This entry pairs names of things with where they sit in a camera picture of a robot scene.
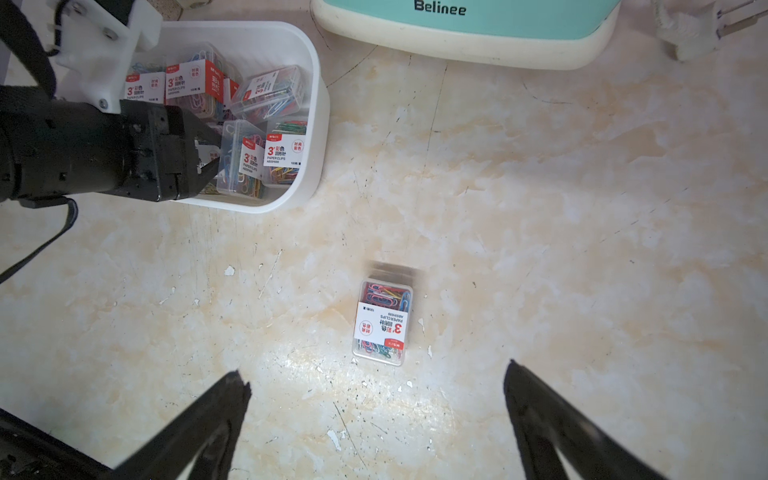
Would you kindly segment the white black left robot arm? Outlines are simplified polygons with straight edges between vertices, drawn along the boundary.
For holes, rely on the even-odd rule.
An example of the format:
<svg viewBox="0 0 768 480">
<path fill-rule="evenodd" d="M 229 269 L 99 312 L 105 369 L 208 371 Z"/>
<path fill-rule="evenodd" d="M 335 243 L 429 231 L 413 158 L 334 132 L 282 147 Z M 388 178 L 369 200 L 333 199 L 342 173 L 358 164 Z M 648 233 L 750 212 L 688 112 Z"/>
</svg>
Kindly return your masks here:
<svg viewBox="0 0 768 480">
<path fill-rule="evenodd" d="M 33 84 L 1 89 L 1 197 L 26 208 L 103 193 L 151 202 L 197 196 L 218 171 L 198 149 L 221 135 L 177 106 L 128 100 L 137 50 L 159 41 L 162 15 L 146 1 L 59 1 L 45 48 L 20 7 L 1 5 L 1 40 Z"/>
</svg>

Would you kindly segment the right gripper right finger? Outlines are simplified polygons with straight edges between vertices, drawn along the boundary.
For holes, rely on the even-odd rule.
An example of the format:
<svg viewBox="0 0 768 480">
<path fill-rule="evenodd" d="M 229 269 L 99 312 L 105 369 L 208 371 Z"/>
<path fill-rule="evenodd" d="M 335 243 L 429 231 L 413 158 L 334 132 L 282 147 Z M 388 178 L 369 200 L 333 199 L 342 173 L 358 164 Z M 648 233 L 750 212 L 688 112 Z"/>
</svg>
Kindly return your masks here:
<svg viewBox="0 0 768 480">
<path fill-rule="evenodd" d="M 663 477 L 514 360 L 503 387 L 526 478 L 566 479 L 562 458 L 583 479 Z"/>
</svg>

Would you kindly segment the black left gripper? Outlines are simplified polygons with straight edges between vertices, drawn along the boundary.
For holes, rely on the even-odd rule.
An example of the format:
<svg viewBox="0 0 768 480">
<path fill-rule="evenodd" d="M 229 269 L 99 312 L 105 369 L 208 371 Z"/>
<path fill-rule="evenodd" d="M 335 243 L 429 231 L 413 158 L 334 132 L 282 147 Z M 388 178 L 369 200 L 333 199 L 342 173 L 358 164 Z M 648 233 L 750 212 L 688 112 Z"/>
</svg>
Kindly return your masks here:
<svg viewBox="0 0 768 480">
<path fill-rule="evenodd" d="M 123 101 L 119 114 L 58 100 L 63 115 L 58 196 L 105 193 L 150 202 L 182 200 L 216 187 L 221 148 L 207 124 L 178 106 Z"/>
</svg>

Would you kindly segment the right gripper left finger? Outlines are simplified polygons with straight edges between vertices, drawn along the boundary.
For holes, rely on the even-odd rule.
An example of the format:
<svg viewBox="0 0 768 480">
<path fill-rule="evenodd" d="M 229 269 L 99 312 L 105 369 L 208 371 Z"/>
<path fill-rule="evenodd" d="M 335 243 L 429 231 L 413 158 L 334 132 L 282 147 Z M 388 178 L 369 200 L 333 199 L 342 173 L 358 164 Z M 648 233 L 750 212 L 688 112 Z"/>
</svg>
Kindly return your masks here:
<svg viewBox="0 0 768 480">
<path fill-rule="evenodd" d="M 238 371 L 225 374 L 110 477 L 226 479 L 250 398 Z"/>
</svg>

